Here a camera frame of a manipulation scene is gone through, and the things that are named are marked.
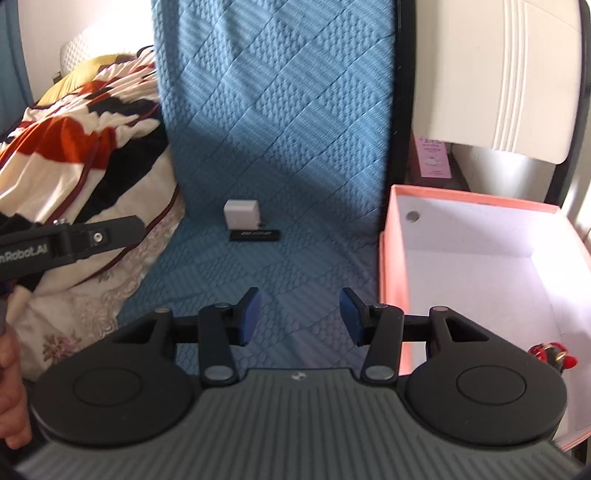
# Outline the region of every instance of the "gray ribbed surface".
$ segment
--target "gray ribbed surface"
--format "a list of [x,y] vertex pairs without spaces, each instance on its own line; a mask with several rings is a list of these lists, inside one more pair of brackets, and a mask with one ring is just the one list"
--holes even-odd
[[174,429],[94,452],[52,444],[21,465],[31,480],[556,480],[577,465],[549,443],[470,450],[417,425],[393,391],[348,370],[253,370],[209,390]]

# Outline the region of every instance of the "yellow pillow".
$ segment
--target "yellow pillow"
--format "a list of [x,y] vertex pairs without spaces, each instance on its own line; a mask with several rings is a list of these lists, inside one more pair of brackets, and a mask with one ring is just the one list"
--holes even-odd
[[83,61],[68,75],[63,77],[53,87],[46,91],[45,95],[41,97],[41,100],[39,100],[37,105],[47,106],[56,103],[58,100],[64,98],[69,93],[72,93],[77,88],[80,88],[85,83],[93,80],[101,66],[115,63],[119,55],[119,53],[115,55],[101,55],[100,57]]

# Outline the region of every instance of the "human hand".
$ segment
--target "human hand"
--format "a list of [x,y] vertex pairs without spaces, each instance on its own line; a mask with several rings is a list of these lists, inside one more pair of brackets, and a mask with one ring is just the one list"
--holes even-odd
[[21,377],[21,348],[14,330],[7,326],[0,336],[0,439],[16,450],[31,441],[27,391]]

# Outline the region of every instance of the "pink box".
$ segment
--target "pink box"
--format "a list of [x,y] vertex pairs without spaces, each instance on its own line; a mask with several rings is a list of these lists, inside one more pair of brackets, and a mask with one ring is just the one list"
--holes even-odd
[[443,186],[437,180],[451,179],[452,171],[445,143],[413,135],[409,156],[411,175],[415,184]]
[[[591,255],[554,205],[396,185],[380,238],[380,298],[406,313],[446,305],[527,351],[560,342],[568,406],[554,437],[591,435]],[[404,343],[400,373],[425,361]]]

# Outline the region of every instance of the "white charger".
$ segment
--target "white charger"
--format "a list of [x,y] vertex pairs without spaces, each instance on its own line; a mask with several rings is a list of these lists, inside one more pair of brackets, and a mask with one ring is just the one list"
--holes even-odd
[[261,211],[258,200],[228,200],[223,207],[230,230],[258,230],[261,226]]

